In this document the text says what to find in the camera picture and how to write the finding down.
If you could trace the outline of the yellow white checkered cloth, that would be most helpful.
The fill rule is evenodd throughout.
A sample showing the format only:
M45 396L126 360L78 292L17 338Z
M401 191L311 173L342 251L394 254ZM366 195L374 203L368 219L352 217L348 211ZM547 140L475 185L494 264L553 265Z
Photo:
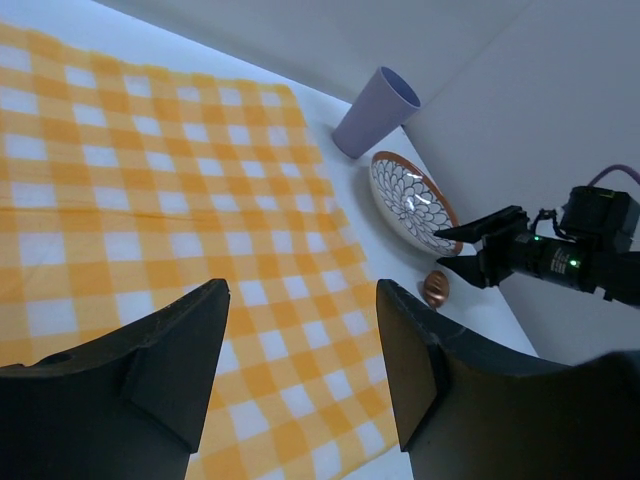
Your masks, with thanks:
M190 479L334 479L397 441L375 286L292 91L1 27L1 361L229 283Z

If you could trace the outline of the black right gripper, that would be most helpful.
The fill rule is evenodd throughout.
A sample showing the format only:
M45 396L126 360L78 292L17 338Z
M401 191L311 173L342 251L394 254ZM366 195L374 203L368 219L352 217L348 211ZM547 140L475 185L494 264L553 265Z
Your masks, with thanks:
M475 255L441 257L437 263L476 288L496 286L514 273L572 290L604 291L604 299L639 301L639 254L631 243L639 223L639 203L629 194L576 187L554 238L535 231L527 213L509 206L434 235L462 243L482 241Z

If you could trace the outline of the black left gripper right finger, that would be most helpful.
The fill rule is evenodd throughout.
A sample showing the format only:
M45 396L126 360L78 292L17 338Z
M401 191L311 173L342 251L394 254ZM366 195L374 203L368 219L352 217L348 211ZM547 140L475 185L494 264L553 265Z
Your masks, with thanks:
M391 280L376 311L400 448L417 479L635 479L639 355L517 352Z

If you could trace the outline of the patterned ceramic plate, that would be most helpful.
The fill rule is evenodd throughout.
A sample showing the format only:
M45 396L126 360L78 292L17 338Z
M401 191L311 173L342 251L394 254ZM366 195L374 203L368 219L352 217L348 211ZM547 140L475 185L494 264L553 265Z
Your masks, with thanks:
M460 254L462 243L436 235L458 225L455 212L433 181L409 160L390 151L375 153L369 184L380 215L403 240L428 254Z

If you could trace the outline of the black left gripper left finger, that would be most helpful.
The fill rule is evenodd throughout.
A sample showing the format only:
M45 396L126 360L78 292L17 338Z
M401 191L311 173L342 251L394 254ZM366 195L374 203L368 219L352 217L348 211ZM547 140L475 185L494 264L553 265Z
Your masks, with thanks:
M95 340L1 370L5 479L182 479L230 306L210 280Z

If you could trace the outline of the lavender plastic cup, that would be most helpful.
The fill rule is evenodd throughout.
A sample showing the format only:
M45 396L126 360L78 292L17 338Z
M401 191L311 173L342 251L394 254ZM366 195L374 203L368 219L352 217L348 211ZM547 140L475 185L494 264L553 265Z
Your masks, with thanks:
M413 88L394 70L381 66L333 131L332 140L348 157L360 158L420 108Z

